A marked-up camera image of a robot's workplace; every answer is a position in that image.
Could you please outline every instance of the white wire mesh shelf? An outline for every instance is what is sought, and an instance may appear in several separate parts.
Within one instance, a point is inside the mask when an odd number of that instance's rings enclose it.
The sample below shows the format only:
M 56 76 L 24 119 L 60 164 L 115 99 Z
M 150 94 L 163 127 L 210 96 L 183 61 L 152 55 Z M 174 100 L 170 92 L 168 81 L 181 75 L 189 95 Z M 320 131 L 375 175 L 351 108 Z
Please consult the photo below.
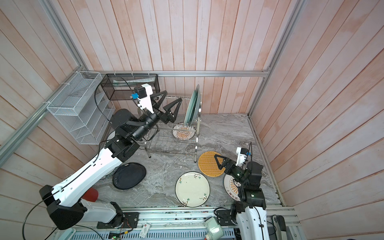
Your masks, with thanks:
M 199 111 L 197 118 L 190 125 L 191 130 L 183 130 L 188 132 L 194 132 L 194 136 L 189 140 L 179 140 L 173 135 L 176 126 L 181 126 L 184 122 L 185 112 L 188 109 L 190 98 L 188 97 L 178 97 L 178 96 L 167 96 L 164 102 L 161 104 L 161 107 L 166 104 L 176 100 L 177 98 L 182 98 L 183 102 L 179 109 L 177 119 L 174 123 L 169 122 L 167 124 L 159 122 L 157 125 L 159 127 L 159 132 L 151 141 L 144 141 L 144 148 L 147 151 L 148 157 L 150 153 L 166 153 L 179 156 L 191 156 L 194 157 L 194 161 L 197 161 L 197 148 L 199 141 L 199 128 L 201 121 L 201 102 L 198 107 Z M 152 134 L 156 131 L 153 128 L 147 135 L 146 139 L 149 139 Z
M 78 72 L 47 107 L 80 144 L 99 144 L 108 124 L 105 116 L 110 119 L 115 110 L 104 91 L 96 89 L 100 82 L 100 73 Z

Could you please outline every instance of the green plate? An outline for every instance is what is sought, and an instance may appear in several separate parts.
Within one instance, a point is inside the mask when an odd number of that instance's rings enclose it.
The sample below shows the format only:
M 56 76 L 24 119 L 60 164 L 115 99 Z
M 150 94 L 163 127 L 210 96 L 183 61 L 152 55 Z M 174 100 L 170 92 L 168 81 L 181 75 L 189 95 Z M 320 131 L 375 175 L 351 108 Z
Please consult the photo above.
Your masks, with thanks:
M 197 92 L 197 99 L 196 99 L 196 104 L 195 104 L 195 107 L 194 107 L 194 110 L 193 110 L 193 115 L 192 115 L 192 118 L 190 120 L 189 125 L 191 125 L 192 122 L 197 120 L 197 114 L 199 112 L 199 107 L 200 107 L 200 102 L 201 102 L 201 93 L 200 93 L 200 90 L 199 90 L 199 85 L 197 85 L 195 91 Z
M 195 90 L 192 93 L 192 97 L 191 97 L 189 104 L 188 104 L 187 112 L 185 113 L 185 118 L 184 118 L 184 125 L 185 126 L 189 125 L 189 122 L 191 121 L 192 113 L 193 113 L 193 110 L 194 110 L 194 107 L 196 104 L 196 99 L 197 99 L 197 92 Z

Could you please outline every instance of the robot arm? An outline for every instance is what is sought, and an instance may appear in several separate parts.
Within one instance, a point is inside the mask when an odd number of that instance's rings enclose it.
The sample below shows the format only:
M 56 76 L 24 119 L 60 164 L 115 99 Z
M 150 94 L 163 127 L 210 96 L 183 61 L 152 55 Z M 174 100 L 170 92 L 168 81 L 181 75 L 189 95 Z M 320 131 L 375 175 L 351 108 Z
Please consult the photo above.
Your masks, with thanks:
M 246 157 L 248 151 L 237 149 L 238 161 L 216 154 L 215 160 L 219 169 L 225 167 L 225 173 L 231 175 L 241 186 L 238 196 L 241 202 L 231 206 L 232 220 L 238 224 L 242 239 L 269 240 L 266 222 L 266 204 L 263 191 L 260 189 L 263 166 L 257 162 L 248 162 L 245 170 L 239 164 L 239 158 Z
M 147 85 L 135 88 L 134 94 L 137 95 L 139 107 L 144 114 L 136 118 L 127 109 L 117 111 L 110 120 L 116 135 L 107 142 L 105 148 L 61 183 L 53 187 L 45 185 L 40 189 L 48 214 L 60 230 L 68 229 L 78 222 L 100 221 L 109 223 L 112 227 L 119 227 L 122 224 L 124 215 L 116 203 L 89 202 L 81 197 L 99 179 L 128 160 L 139 148 L 136 141 L 141 141 L 158 121 L 168 123 L 176 120 L 182 99 L 179 98 L 164 106 L 165 112 L 162 112 L 159 107 L 167 92 L 156 94 L 156 96 L 163 95 L 156 102 L 150 95 L 152 94 L 152 89 L 148 88 L 150 85 Z M 174 106 L 176 106 L 175 113 L 171 111 Z

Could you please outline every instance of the stainless steel dish rack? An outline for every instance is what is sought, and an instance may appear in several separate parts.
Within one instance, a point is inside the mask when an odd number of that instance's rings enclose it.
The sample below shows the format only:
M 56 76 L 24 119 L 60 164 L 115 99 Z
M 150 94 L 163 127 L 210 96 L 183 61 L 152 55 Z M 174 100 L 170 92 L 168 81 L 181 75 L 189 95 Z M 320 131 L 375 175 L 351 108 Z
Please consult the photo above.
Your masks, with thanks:
M 164 102 L 161 104 L 161 107 L 176 100 L 177 98 L 182 98 L 183 102 L 179 109 L 176 121 L 174 123 L 169 122 L 168 124 L 159 122 L 157 124 L 159 127 L 159 132 L 154 136 L 152 140 L 144 140 L 144 148 L 148 154 L 148 157 L 151 157 L 151 153 L 165 153 L 179 156 L 194 157 L 194 161 L 197 162 L 197 148 L 199 141 L 202 102 L 199 102 L 197 119 L 195 119 L 190 125 L 194 129 L 182 130 L 194 132 L 194 136 L 190 140 L 179 140 L 173 136 L 173 131 L 175 131 L 174 127 L 183 124 L 190 98 L 179 96 L 167 96 Z M 152 128 L 152 130 L 148 132 L 145 138 L 149 139 L 155 133 L 156 130 L 157 129 L 155 127 Z

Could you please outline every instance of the woven mat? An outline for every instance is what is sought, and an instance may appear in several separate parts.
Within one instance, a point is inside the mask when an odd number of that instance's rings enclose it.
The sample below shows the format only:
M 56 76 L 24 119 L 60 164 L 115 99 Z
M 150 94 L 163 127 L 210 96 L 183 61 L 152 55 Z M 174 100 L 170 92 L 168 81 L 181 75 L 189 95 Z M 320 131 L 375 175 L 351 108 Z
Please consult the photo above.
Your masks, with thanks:
M 202 173 L 209 177 L 218 177 L 224 173 L 225 168 L 219 170 L 216 164 L 216 160 L 214 158 L 215 154 L 219 154 L 218 152 L 208 151 L 199 157 L 199 168 Z M 222 158 L 218 158 L 219 163 L 223 162 Z

